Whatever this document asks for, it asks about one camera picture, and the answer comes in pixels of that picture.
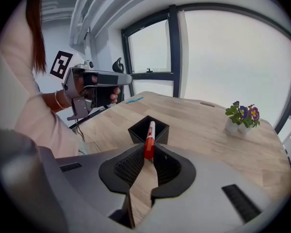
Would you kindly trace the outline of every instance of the long hair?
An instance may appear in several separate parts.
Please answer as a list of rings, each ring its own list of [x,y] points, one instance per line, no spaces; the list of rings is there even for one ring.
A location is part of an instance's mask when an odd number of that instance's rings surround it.
[[[36,73],[46,73],[44,39],[41,19],[42,0],[27,0],[26,19],[33,38],[33,67]]]

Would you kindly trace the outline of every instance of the wooden table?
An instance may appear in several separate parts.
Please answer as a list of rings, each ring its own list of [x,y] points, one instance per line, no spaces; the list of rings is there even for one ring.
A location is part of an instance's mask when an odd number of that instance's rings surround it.
[[[90,153],[132,144],[128,128],[149,115],[168,125],[168,145],[210,155],[261,186],[273,200],[291,192],[291,169],[280,140],[265,120],[245,136],[225,130],[225,108],[213,103],[142,92],[81,125]],[[151,207],[150,192],[157,187],[154,166],[145,166],[130,189],[135,222]]]

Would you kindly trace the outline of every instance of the flower pot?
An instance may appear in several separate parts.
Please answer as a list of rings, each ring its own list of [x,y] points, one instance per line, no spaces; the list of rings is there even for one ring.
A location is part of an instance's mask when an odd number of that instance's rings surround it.
[[[248,131],[250,131],[253,127],[253,124],[251,124],[249,126],[249,128],[247,128],[243,123],[241,125],[239,125],[238,130],[242,133],[242,134],[246,134]]]
[[[229,118],[227,119],[225,129],[230,133],[235,133],[239,128],[239,125],[236,123],[233,123],[232,120]]]

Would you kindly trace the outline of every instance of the person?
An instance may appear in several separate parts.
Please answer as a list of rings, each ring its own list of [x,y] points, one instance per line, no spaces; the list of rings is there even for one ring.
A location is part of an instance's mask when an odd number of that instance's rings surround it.
[[[38,146],[50,148],[55,158],[78,155],[84,142],[56,115],[71,106],[64,91],[43,94],[34,79],[33,71],[46,73],[41,0],[23,0],[17,7],[1,33],[0,54],[29,93],[14,130],[29,136]],[[77,87],[83,88],[82,79]],[[111,103],[117,102],[119,93],[116,88],[110,96]]]

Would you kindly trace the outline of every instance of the cable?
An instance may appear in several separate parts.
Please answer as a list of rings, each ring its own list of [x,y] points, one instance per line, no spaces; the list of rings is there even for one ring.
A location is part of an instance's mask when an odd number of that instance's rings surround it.
[[[75,122],[77,124],[77,127],[76,127],[77,133],[82,137],[83,141],[85,141],[84,134],[83,134],[83,132],[80,129],[79,120],[76,119]]]

